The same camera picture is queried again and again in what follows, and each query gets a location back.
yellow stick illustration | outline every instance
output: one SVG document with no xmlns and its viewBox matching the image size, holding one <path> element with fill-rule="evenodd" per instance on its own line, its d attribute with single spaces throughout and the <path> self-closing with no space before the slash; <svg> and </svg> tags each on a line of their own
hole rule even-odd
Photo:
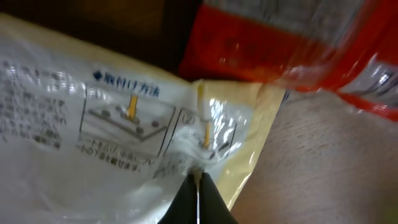
<svg viewBox="0 0 398 224">
<path fill-rule="evenodd" d="M 205 149 L 209 148 L 210 145 L 210 118 L 206 116 L 207 112 L 206 107 L 204 106 L 204 86 L 203 85 L 199 85 L 198 87 L 198 103 L 200 105 L 200 110 L 201 110 L 201 116 L 202 118 L 206 121 L 206 129 L 205 129 L 205 142 L 203 144 Z"/>
<path fill-rule="evenodd" d="M 129 109 L 127 111 L 127 117 L 129 119 L 133 119 L 136 116 L 137 100 L 138 100 L 137 96 L 131 96 L 130 106 L 129 106 Z"/>
<path fill-rule="evenodd" d="M 206 123 L 206 131 L 205 131 L 205 148 L 208 149 L 210 145 L 210 122 Z"/>
</svg>

wooden table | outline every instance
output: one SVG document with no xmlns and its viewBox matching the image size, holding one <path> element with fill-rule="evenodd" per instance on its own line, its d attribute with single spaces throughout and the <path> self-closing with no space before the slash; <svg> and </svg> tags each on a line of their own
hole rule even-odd
<svg viewBox="0 0 398 224">
<path fill-rule="evenodd" d="M 387 223 L 394 206 L 398 125 L 320 93 L 282 105 L 232 213 L 241 224 L 367 224 Z"/>
</svg>

